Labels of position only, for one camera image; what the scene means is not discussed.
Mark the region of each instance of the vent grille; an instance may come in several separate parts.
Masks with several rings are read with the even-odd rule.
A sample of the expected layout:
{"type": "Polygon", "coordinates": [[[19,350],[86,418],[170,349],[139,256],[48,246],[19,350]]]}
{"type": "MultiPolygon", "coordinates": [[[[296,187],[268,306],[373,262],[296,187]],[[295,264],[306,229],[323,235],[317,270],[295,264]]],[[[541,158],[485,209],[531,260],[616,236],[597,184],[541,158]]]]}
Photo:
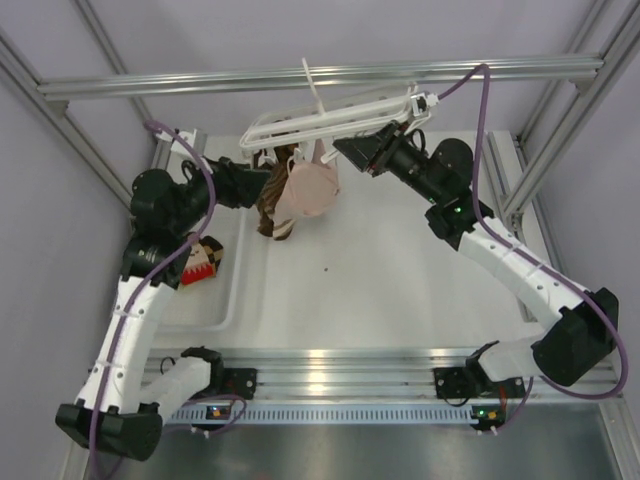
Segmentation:
{"type": "MultiPolygon", "coordinates": [[[[168,424],[223,425],[226,420],[207,419],[207,407],[225,404],[190,405],[178,410],[168,424]]],[[[234,405],[231,418],[242,409],[234,405]]],[[[415,425],[471,424],[471,406],[454,408],[441,405],[265,405],[250,404],[238,420],[242,425],[415,425]]]]}

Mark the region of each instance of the aluminum frame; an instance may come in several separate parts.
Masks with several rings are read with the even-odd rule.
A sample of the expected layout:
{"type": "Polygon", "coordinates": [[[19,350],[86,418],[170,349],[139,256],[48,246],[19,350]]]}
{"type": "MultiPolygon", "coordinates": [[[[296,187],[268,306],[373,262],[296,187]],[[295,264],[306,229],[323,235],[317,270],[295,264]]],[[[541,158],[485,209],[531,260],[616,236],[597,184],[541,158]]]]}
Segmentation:
{"type": "Polygon", "coordinates": [[[43,120],[55,135],[71,147],[127,208],[131,192],[109,165],[106,157],[67,112],[66,105],[48,103],[38,92],[40,75],[29,64],[8,35],[0,29],[0,79],[43,120]]]}
{"type": "MultiPolygon", "coordinates": [[[[73,4],[80,15],[80,18],[87,27],[87,30],[95,40],[100,50],[102,50],[102,54],[113,70],[113,73],[128,74],[129,71],[127,70],[127,67],[116,50],[116,47],[113,45],[107,30],[100,21],[98,14],[89,0],[73,0],[73,4]]],[[[151,120],[151,112],[149,112],[149,108],[143,99],[134,97],[129,99],[129,102],[142,123],[147,120],[151,120]]]]}
{"type": "MultiPolygon", "coordinates": [[[[580,51],[587,40],[589,40],[598,24],[602,21],[607,9],[611,7],[612,4],[613,0],[592,0],[584,17],[578,23],[578,29],[567,44],[567,48],[565,49],[566,53],[577,53],[580,51]]],[[[544,91],[536,101],[536,105],[529,115],[527,123],[518,135],[520,141],[526,142],[531,137],[531,134],[540,123],[544,113],[553,101],[557,99],[561,86],[562,82],[560,81],[550,82],[547,84],[544,91]]]]}
{"type": "MultiPolygon", "coordinates": [[[[143,384],[160,373],[167,356],[179,357],[182,349],[152,349],[143,384]]],[[[219,349],[225,365],[256,368],[258,383],[254,402],[268,404],[441,404],[432,369],[463,366],[473,348],[401,349],[219,349]]],[[[584,393],[608,390],[617,382],[609,360],[598,364],[574,388],[584,393]]],[[[621,396],[610,400],[620,402],[621,396]]],[[[567,397],[542,381],[534,384],[531,403],[583,403],[567,397]]],[[[495,405],[496,399],[473,399],[471,405],[495,405]]]]}
{"type": "MultiPolygon", "coordinates": [[[[506,59],[451,60],[311,67],[316,86],[379,83],[452,83],[478,63],[487,63],[493,80],[591,80],[602,67],[597,54],[542,55],[506,59]]],[[[481,80],[481,75],[472,78],[481,80]]],[[[309,88],[302,67],[271,70],[116,75],[44,79],[38,87],[47,101],[87,98],[247,92],[309,88]]]]}
{"type": "Polygon", "coordinates": [[[576,97],[550,137],[523,172],[502,208],[510,217],[533,200],[551,168],[558,163],[595,114],[640,50],[640,1],[635,0],[618,23],[603,56],[604,66],[586,91],[576,97]]]}

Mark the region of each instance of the white hanger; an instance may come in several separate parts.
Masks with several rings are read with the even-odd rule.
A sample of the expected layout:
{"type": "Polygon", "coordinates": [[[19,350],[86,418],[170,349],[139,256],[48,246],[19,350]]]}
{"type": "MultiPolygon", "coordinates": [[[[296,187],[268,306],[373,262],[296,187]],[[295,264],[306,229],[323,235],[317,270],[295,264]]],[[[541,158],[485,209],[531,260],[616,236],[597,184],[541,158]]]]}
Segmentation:
{"type": "MultiPolygon", "coordinates": [[[[432,107],[438,103],[436,95],[418,92],[414,84],[377,88],[350,97],[323,101],[304,58],[302,67],[315,103],[258,117],[240,139],[243,151],[254,152],[279,145],[313,142],[318,138],[352,136],[378,130],[391,121],[411,122],[407,130],[410,132],[432,118],[432,107]]],[[[322,162],[327,163],[336,156],[337,151],[329,149],[322,162]]]]}

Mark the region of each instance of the pink garment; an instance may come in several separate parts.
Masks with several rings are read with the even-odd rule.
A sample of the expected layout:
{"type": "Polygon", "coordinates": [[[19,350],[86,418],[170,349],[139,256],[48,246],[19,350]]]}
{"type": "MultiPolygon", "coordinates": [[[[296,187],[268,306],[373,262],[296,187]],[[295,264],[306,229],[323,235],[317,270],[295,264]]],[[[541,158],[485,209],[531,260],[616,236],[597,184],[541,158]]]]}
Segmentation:
{"type": "Polygon", "coordinates": [[[274,238],[290,230],[297,218],[322,215],[334,205],[340,192],[338,170],[335,161],[322,163],[324,153],[322,140],[316,140],[311,162],[289,159],[289,177],[273,217],[274,238]]]}

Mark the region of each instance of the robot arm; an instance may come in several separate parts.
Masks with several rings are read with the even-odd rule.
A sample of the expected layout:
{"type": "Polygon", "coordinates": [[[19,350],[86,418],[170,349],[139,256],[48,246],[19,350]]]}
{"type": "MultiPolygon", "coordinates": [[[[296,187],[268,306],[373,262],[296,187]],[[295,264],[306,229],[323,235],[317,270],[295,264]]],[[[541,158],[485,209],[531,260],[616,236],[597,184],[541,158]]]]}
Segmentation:
{"type": "MultiPolygon", "coordinates": [[[[250,170],[226,158],[208,163],[217,202],[230,208],[252,206],[269,177],[269,172],[250,170]]],[[[56,424],[85,448],[93,431],[97,450],[146,460],[171,414],[195,394],[219,393],[222,359],[205,348],[187,349],[166,375],[141,389],[153,337],[180,284],[189,249],[158,270],[148,284],[143,286],[143,281],[170,255],[173,258],[209,208],[204,174],[188,161],[183,172],[185,184],[176,184],[158,169],[143,172],[133,183],[134,233],[123,255],[111,323],[75,402],[60,405],[56,414],[56,424]],[[97,418],[93,427],[92,418],[97,418]]]]}
{"type": "Polygon", "coordinates": [[[434,234],[486,268],[522,300],[544,328],[542,335],[496,341],[469,357],[466,373],[478,394],[490,390],[493,382],[519,376],[545,375],[570,386],[613,351],[611,334],[571,287],[586,293],[617,327],[618,301],[611,292],[603,288],[592,293],[564,277],[566,282],[555,281],[548,272],[560,275],[543,266],[482,202],[483,222],[511,245],[496,241],[480,224],[469,189],[473,153],[466,143],[446,139],[429,157],[409,142],[405,126],[391,122],[375,134],[338,139],[333,145],[360,171],[374,177],[390,171],[432,203],[426,218],[434,234]]]}

